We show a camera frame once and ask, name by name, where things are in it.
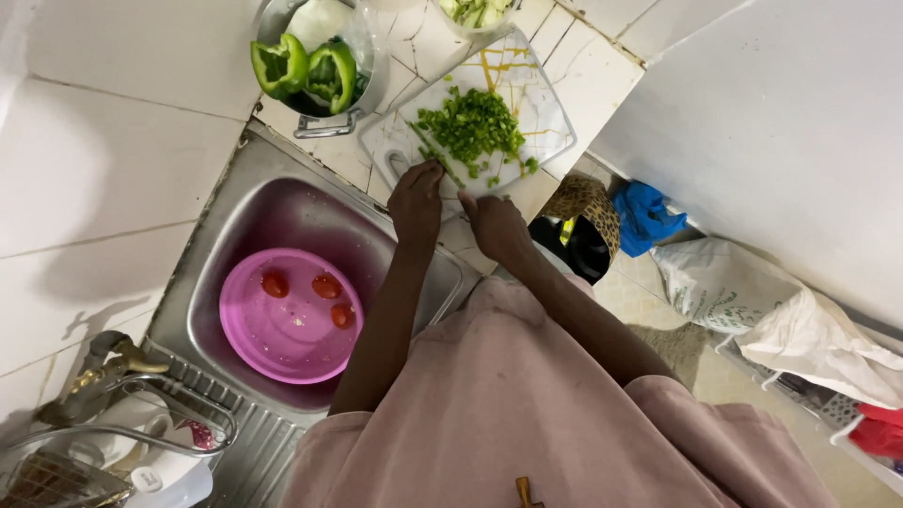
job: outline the faucet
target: faucet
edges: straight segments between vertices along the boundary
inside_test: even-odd
[[[119,356],[110,358],[110,353]],[[79,375],[56,400],[41,406],[35,419],[54,427],[67,427],[88,421],[97,415],[107,402],[107,387],[122,379],[129,371],[160,373],[168,365],[146,363],[145,353],[132,338],[116,330],[101,332],[88,343],[88,354],[79,368]]]

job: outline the blue plastic bag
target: blue plastic bag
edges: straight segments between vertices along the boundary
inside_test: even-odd
[[[686,213],[671,215],[662,193],[642,182],[630,182],[615,193],[612,204],[620,217],[621,250],[635,258],[686,228]]]

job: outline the person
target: person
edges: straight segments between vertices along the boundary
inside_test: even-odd
[[[517,281],[484,279],[412,345],[443,171],[416,165],[389,198],[395,256],[283,508],[836,505],[779,421],[697,401],[534,247],[510,201],[459,194],[479,249]]]

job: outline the pink shirt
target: pink shirt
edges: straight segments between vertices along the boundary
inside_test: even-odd
[[[283,508],[516,508],[520,476],[545,508],[836,506],[779,421],[664,377],[621,389],[497,278],[416,337],[376,412],[311,427],[290,475]]]

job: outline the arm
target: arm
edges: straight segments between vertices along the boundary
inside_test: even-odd
[[[619,385],[655,374],[677,380],[665,362],[617,317],[571,284],[530,240],[510,201],[459,194],[479,249],[520,280],[549,314]]]
[[[439,236],[442,174],[437,161],[416,165],[389,198],[398,246],[336,389],[330,416],[376,410],[405,366],[417,300]]]

